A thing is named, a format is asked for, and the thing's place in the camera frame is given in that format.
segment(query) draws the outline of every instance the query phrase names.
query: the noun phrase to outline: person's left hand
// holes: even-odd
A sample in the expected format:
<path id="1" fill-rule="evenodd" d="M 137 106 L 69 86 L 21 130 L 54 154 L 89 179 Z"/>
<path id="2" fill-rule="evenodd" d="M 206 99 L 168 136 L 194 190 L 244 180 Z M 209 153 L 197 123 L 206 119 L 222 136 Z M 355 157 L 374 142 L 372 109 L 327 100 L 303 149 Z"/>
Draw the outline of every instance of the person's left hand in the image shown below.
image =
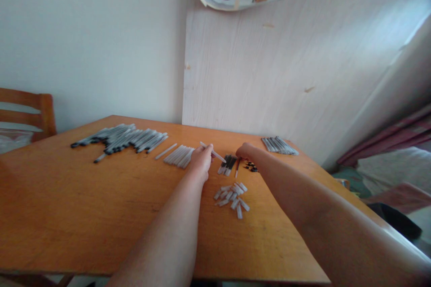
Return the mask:
<path id="1" fill-rule="evenodd" d="M 206 148 L 199 146 L 192 153 L 189 172 L 202 175 L 204 181 L 208 179 L 208 170 L 214 161 L 214 156 L 211 154 L 213 147 L 212 144 L 209 144 Z"/>

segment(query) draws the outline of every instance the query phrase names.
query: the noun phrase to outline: chair backrest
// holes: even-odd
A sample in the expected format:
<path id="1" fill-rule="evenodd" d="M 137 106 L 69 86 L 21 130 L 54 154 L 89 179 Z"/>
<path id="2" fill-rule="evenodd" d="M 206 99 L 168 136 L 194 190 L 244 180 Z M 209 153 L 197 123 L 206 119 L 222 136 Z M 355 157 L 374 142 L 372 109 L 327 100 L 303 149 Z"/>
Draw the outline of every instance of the chair backrest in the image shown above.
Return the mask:
<path id="1" fill-rule="evenodd" d="M 40 128 L 42 132 L 35 132 L 32 141 L 57 134 L 51 94 L 34 94 L 0 88 L 0 102 L 21 104 L 40 110 L 40 113 L 26 113 L 0 109 L 0 122 L 21 123 Z"/>

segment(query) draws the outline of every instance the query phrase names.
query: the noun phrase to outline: pile of pens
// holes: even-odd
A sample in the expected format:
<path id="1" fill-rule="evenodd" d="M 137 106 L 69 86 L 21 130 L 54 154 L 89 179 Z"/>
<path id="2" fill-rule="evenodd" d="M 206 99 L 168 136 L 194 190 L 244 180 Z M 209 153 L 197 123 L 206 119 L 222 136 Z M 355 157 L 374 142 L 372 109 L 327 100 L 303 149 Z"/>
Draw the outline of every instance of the pile of pens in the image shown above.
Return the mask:
<path id="1" fill-rule="evenodd" d="M 221 207 L 231 201 L 232 204 L 230 208 L 236 210 L 238 218 L 242 219 L 241 206 L 247 212 L 250 211 L 250 206 L 240 198 L 240 195 L 244 194 L 246 191 L 247 187 L 243 183 L 233 183 L 233 185 L 222 186 L 214 195 L 214 199 L 217 201 L 216 205 Z"/>
<path id="2" fill-rule="evenodd" d="M 112 128 L 104 128 L 99 132 L 81 139 L 72 145 L 72 148 L 77 146 L 87 146 L 102 142 L 105 145 L 104 153 L 97 158 L 94 163 L 100 162 L 103 158 L 113 153 L 120 152 L 123 149 L 133 146 L 136 153 L 146 150 L 150 153 L 154 148 L 160 145 L 168 138 L 167 133 L 160 133 L 156 130 L 139 130 L 136 129 L 135 124 L 125 125 L 120 124 Z"/>
<path id="3" fill-rule="evenodd" d="M 262 141 L 269 152 L 277 152 L 283 155 L 299 155 L 299 152 L 297 152 L 296 149 L 293 149 L 291 146 L 286 144 L 286 142 L 279 136 L 262 138 Z"/>
<path id="4" fill-rule="evenodd" d="M 233 165 L 235 165 L 235 162 L 237 161 L 238 157 L 235 155 L 226 155 L 224 157 L 225 162 L 221 163 L 221 166 L 219 170 L 217 171 L 217 174 L 223 174 L 225 176 L 229 176 L 230 172 L 232 171 Z"/>
<path id="5" fill-rule="evenodd" d="M 177 149 L 175 149 L 169 156 L 163 159 L 163 161 L 167 164 L 175 165 L 184 169 L 190 163 L 193 150 L 194 148 L 181 145 Z"/>

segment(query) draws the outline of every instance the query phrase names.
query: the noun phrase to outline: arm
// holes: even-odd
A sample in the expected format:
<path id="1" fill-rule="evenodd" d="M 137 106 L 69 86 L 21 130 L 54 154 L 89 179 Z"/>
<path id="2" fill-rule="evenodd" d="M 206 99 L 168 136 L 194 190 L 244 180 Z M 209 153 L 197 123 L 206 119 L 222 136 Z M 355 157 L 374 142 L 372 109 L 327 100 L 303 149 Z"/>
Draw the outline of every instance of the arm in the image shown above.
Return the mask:
<path id="1" fill-rule="evenodd" d="M 203 184 L 212 145 L 197 148 L 189 171 L 108 283 L 108 287 L 189 286 L 198 244 Z"/>
<path id="2" fill-rule="evenodd" d="M 275 156 L 243 144 L 277 203 L 335 286 L 422 286 L 431 262 L 327 187 Z"/>

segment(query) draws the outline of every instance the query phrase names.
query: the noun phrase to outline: white wall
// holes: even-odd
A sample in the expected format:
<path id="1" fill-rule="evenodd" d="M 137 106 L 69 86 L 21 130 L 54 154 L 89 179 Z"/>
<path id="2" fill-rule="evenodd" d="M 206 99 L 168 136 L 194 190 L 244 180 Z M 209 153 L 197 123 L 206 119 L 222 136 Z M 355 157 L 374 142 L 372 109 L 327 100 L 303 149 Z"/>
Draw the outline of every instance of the white wall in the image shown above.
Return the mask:
<path id="1" fill-rule="evenodd" d="M 223 13 L 189 0 L 183 124 L 280 135 L 330 164 L 430 11 L 430 0 L 283 0 Z"/>
<path id="2" fill-rule="evenodd" d="M 349 149 L 431 102 L 431 16 L 389 67 L 385 78 L 339 139 L 323 166 L 332 169 Z M 419 146 L 430 150 L 431 142 Z"/>
<path id="3" fill-rule="evenodd" d="M 0 0 L 0 87 L 51 93 L 57 130 L 181 122 L 186 0 Z"/>

